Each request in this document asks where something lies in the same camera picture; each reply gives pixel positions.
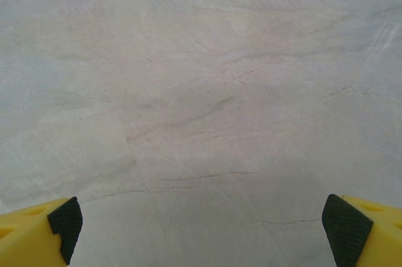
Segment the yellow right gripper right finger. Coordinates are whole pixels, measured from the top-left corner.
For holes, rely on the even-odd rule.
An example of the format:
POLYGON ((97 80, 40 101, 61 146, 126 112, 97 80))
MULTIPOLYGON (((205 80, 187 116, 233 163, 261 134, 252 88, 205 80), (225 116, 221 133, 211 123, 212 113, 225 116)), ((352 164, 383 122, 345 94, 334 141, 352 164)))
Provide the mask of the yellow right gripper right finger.
POLYGON ((331 194, 322 224, 336 267, 402 267, 402 208, 331 194))

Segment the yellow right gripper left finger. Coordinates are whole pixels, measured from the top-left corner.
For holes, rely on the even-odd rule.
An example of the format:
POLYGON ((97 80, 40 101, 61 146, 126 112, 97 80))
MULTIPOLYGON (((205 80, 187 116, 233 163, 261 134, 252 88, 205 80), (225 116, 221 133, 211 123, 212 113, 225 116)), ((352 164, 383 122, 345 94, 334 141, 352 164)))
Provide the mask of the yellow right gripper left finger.
POLYGON ((0 215, 0 267, 67 267, 82 225, 77 197, 0 215))

